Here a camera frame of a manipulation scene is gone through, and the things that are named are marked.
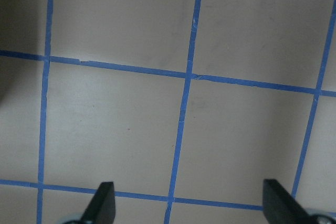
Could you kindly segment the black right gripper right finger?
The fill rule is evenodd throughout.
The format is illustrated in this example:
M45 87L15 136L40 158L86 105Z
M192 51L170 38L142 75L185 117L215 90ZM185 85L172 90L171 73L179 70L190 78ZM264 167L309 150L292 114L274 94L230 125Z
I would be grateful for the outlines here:
M262 188L263 214L269 224L318 223L276 179L264 179Z

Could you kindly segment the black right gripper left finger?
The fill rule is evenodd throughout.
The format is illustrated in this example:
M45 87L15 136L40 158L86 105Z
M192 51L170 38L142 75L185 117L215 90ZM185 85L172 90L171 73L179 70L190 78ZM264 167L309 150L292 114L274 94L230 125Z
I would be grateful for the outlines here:
M116 216L115 203L114 183L102 182L79 219L79 223L113 224Z

